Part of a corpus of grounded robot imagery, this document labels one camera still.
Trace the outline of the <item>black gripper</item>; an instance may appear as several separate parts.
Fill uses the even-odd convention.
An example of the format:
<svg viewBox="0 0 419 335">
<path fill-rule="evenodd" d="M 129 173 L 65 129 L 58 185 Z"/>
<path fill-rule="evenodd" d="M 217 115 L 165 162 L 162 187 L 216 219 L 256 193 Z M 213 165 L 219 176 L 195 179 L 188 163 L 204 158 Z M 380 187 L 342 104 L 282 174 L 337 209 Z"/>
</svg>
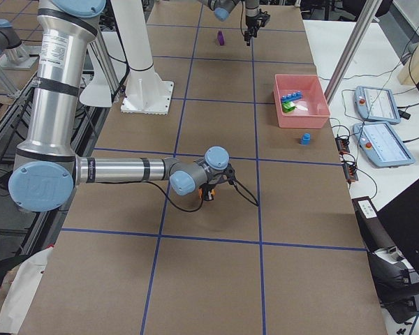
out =
<svg viewBox="0 0 419 335">
<path fill-rule="evenodd" d="M 250 46 L 252 39 L 257 37 L 257 31 L 265 27 L 269 21 L 270 14 L 267 11 L 262 11 L 261 9 L 247 10 L 247 30 L 244 32 L 244 41 L 247 46 Z"/>
</svg>

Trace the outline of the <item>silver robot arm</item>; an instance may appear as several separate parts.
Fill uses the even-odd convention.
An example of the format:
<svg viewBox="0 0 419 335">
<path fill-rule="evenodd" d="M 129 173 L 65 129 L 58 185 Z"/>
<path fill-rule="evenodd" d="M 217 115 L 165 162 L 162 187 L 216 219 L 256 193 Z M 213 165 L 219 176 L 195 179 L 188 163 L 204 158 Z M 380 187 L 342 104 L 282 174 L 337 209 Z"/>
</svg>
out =
<svg viewBox="0 0 419 335">
<path fill-rule="evenodd" d="M 242 5 L 242 15 L 244 15 L 246 29 L 240 30 L 247 46 L 251 45 L 251 40 L 258 36 L 258 31 L 270 21 L 270 14 L 262 11 L 260 1 L 257 0 L 198 0 L 199 3 L 209 8 L 219 21 L 225 21 L 235 9 L 238 3 Z"/>
<path fill-rule="evenodd" d="M 81 183 L 129 184 L 167 180 L 179 195 L 210 192 L 220 184 L 229 155 L 211 147 L 203 158 L 79 157 L 71 147 L 87 46 L 98 36 L 104 1 L 41 1 L 42 50 L 34 80 L 33 110 L 27 138 L 16 149 L 8 182 L 13 201 L 29 211 L 62 206 Z"/>
</svg>

